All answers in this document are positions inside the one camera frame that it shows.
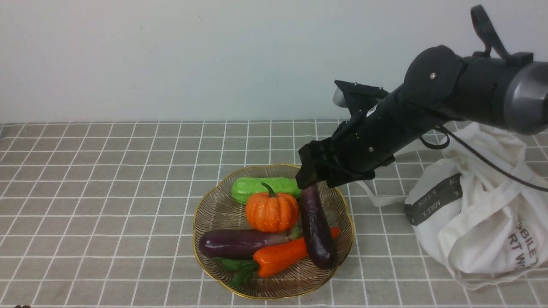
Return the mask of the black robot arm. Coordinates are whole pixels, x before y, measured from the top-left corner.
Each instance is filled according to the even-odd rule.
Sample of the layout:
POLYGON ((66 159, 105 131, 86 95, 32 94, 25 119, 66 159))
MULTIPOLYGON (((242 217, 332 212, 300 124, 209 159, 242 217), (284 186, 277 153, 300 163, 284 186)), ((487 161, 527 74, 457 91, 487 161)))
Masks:
POLYGON ((395 162, 396 152, 449 121, 521 135, 547 128, 547 63, 531 53, 508 60, 481 53, 461 58, 440 45, 420 53, 391 93, 342 80, 335 85, 334 103, 351 117, 331 137, 300 148, 300 189, 372 180, 376 169, 395 162))

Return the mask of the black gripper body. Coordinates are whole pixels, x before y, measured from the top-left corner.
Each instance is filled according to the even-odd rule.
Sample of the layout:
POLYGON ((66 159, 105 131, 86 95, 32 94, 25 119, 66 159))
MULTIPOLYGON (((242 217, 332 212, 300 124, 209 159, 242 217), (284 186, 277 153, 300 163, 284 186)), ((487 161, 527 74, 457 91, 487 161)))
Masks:
POLYGON ((433 127, 433 117, 408 102, 401 88, 368 111, 343 121, 326 139, 299 149, 300 189, 325 182, 330 188, 375 177, 375 170, 395 162, 395 154, 433 127))

